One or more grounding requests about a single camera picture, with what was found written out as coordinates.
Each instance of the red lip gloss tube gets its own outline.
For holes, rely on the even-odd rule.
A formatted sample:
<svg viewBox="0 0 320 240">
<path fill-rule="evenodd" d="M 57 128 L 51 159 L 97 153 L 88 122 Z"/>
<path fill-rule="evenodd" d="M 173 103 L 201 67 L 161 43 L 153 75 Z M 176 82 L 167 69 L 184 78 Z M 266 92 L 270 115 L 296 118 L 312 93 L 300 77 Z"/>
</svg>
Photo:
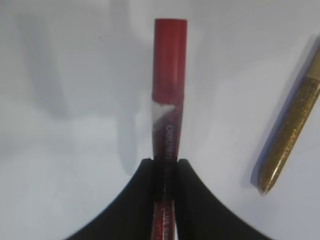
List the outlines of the red lip gloss tube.
<svg viewBox="0 0 320 240">
<path fill-rule="evenodd" d="M 156 197 L 151 240 L 173 240 L 174 165 L 178 160 L 183 116 L 187 21 L 156 19 L 153 52 L 152 144 Z"/>
</svg>

